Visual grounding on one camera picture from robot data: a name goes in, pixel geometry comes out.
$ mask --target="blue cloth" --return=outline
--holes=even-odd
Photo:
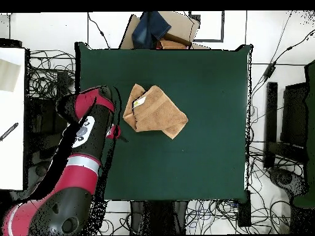
[[[160,40],[171,28],[158,11],[145,12],[132,33],[135,49],[155,49]]]

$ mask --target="folded towel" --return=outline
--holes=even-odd
[[[164,50],[174,50],[174,49],[186,49],[186,46],[183,44],[180,44],[179,42],[173,42],[173,41],[167,41],[164,40],[163,38],[159,41],[159,43],[157,44],[157,46],[159,47],[161,45],[161,47],[159,49],[164,49]]]
[[[158,86],[145,92],[138,84],[132,88],[122,117],[136,132],[161,130],[172,139],[188,122],[186,115]]]

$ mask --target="cable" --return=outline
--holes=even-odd
[[[53,57],[48,57],[48,52],[61,52],[61,54],[55,55]],[[33,57],[33,55],[43,53],[45,56],[43,57]],[[70,60],[70,64],[67,66],[56,65],[52,67],[51,60],[58,58],[65,58],[62,56],[67,56]],[[74,83],[74,63],[73,63],[73,55],[66,53],[61,50],[38,50],[31,51],[31,59],[39,60],[41,63],[39,66],[34,67],[30,66],[30,92],[28,96],[30,98],[39,98],[39,99],[48,99],[48,100],[56,100],[57,96],[57,72],[65,71],[69,75],[69,84]],[[69,88],[66,88],[67,93],[71,94],[72,91]]]
[[[275,205],[275,204],[277,204],[277,203],[286,203],[288,206],[290,206],[291,207],[291,204],[290,203],[288,203],[288,202],[286,202],[286,201],[283,201],[283,200],[278,200],[278,201],[275,201],[274,203],[272,203],[271,205],[270,205],[270,209],[269,209],[269,212],[270,212],[270,219],[271,219],[271,224],[272,224],[272,226],[273,226],[273,229],[276,231],[276,233],[277,234],[280,234],[278,231],[277,231],[277,229],[276,229],[276,227],[274,226],[274,223],[273,223],[273,214],[272,214],[272,208],[273,208],[273,206]]]
[[[310,32],[305,36],[305,38],[304,38],[302,41],[300,41],[299,43],[297,43],[297,44],[295,44],[295,45],[293,45],[293,46],[290,46],[290,47],[286,48],[286,49],[278,56],[278,58],[276,58],[275,62],[277,62],[278,59],[279,59],[281,56],[283,56],[283,54],[285,54],[287,51],[292,50],[294,47],[300,45],[302,42],[304,42],[304,41],[308,38],[308,36],[312,36],[314,33],[315,33],[315,29],[312,30],[312,31],[310,31]]]
[[[92,23],[95,23],[95,25],[97,26],[97,29],[99,30],[100,34],[104,37],[105,42],[106,42],[106,44],[107,44],[107,47],[110,49],[110,46],[108,45],[108,42],[107,42],[107,40],[106,40],[106,37],[105,37],[104,33],[103,33],[103,32],[101,31],[101,29],[98,27],[97,23],[96,23],[95,21],[93,21],[93,20],[90,18],[90,14],[89,14],[89,13],[87,13],[87,16],[88,16],[89,20],[90,20]]]
[[[193,23],[193,25],[191,25],[191,29],[190,29],[190,34],[189,34],[189,41],[191,39],[191,32],[193,31],[193,27],[194,27],[194,22],[190,19],[190,17],[185,13],[185,11],[183,11],[184,14],[188,17],[188,19]]]

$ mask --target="red robot arm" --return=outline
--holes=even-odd
[[[58,102],[57,111],[68,122],[86,119],[52,192],[41,200],[12,207],[2,224],[4,236],[81,233],[89,218],[105,138],[118,137],[113,135],[114,110],[111,91],[105,86],[65,96]]]

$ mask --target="green table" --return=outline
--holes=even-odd
[[[90,50],[79,44],[80,88],[118,88],[121,129],[108,200],[244,199],[250,46],[222,50]],[[159,86],[188,117],[174,139],[136,133],[122,114],[134,84]],[[104,154],[110,141],[105,143]]]

